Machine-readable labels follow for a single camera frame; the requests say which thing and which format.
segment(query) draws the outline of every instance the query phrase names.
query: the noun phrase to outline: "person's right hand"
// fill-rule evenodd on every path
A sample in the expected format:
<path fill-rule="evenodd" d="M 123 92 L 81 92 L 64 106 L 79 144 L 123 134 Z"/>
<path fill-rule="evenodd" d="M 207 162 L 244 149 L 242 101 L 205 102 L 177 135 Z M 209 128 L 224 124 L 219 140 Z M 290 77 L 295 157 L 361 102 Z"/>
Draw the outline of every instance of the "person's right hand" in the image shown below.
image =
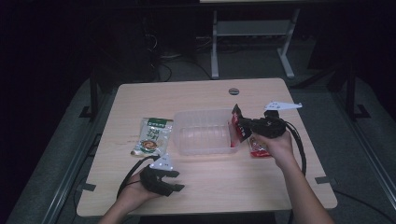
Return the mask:
<path fill-rule="evenodd" d="M 289 131 L 285 131 L 277 138 L 267 138 L 257 133 L 254 133 L 252 136 L 259 143 L 264 143 L 267 145 L 268 152 L 272 157 L 274 157 L 276 160 L 276 165 L 280 169 L 285 168 L 287 165 L 294 165 L 296 163 L 291 144 L 291 134 Z"/>

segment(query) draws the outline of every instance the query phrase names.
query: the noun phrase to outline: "transparent box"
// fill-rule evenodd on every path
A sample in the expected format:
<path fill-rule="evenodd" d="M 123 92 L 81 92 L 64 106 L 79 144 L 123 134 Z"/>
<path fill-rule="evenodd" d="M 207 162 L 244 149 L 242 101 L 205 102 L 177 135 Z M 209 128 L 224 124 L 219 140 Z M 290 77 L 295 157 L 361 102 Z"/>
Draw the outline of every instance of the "transparent box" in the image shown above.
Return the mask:
<path fill-rule="evenodd" d="M 172 133 L 180 154 L 235 153 L 239 142 L 235 141 L 232 112 L 231 109 L 177 112 Z"/>

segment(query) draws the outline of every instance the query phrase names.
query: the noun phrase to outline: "desk leg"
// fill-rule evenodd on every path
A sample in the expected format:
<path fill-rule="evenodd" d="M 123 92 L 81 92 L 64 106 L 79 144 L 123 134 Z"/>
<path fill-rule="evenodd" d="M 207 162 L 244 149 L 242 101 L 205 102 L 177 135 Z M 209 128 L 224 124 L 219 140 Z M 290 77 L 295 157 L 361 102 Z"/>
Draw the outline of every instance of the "desk leg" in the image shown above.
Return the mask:
<path fill-rule="evenodd" d="M 212 78 L 219 79 L 219 65 L 218 65 L 218 12 L 213 12 L 213 36 L 212 36 Z"/>
<path fill-rule="evenodd" d="M 288 31 L 286 32 L 285 44 L 283 44 L 282 48 L 277 49 L 277 53 L 279 55 L 280 61 L 282 62 L 283 68 L 285 69 L 285 73 L 288 78 L 294 78 L 294 73 L 293 70 L 291 69 L 286 53 L 288 52 L 289 44 L 291 41 L 291 37 L 293 36 L 294 28 L 296 26 L 299 13 L 300 13 L 300 9 L 296 8 L 290 20 Z"/>

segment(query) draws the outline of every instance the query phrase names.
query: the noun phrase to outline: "hand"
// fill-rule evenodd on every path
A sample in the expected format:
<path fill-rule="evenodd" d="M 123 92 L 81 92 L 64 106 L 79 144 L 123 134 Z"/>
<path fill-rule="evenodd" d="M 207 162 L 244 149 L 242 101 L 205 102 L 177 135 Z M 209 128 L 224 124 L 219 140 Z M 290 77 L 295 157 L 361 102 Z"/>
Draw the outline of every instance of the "hand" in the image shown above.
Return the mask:
<path fill-rule="evenodd" d="M 290 164 L 296 164 L 293 148 L 291 144 L 291 134 L 285 131 L 277 138 L 267 138 L 265 136 L 254 133 L 252 135 L 259 143 L 265 143 L 267 150 L 276 160 L 276 165 L 283 169 Z"/>
<path fill-rule="evenodd" d="M 99 223 L 120 223 L 128 213 L 134 211 L 146 201 L 161 196 L 160 194 L 146 190 L 139 182 L 142 170 L 129 178 L 129 185 L 125 186 L 119 198 L 108 209 Z"/>

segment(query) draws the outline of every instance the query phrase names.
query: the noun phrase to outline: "light wood surface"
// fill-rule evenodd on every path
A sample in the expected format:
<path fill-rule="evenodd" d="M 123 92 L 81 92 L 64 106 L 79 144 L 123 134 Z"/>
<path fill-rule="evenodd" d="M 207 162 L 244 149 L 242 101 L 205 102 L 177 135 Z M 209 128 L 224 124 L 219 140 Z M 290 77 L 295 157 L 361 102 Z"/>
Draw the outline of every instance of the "light wood surface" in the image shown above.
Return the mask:
<path fill-rule="evenodd" d="M 237 88 L 240 93 L 230 95 L 230 88 Z M 264 105 L 271 101 L 292 102 L 280 78 L 120 86 L 87 179 L 87 183 L 95 185 L 96 189 L 83 190 L 78 214 L 83 217 L 102 216 L 115 202 L 120 183 L 140 160 L 130 153 L 139 139 L 142 118 L 172 119 L 178 111 L 232 109 L 238 104 L 245 117 L 257 119 L 263 116 Z M 301 103 L 301 109 L 304 110 L 304 102 Z M 306 178 L 323 205 L 334 208 L 337 201 L 330 184 L 316 183 L 315 177 L 325 176 L 325 173 L 298 111 L 280 111 L 280 117 L 298 129 L 307 160 Z M 294 154 L 300 162 L 297 146 L 293 144 Z M 234 154 L 181 156 L 171 138 L 167 152 L 180 175 L 165 181 L 186 187 L 169 197 L 143 204 L 133 214 L 207 214 L 290 209 L 283 175 L 274 160 L 251 158 L 246 141 Z"/>

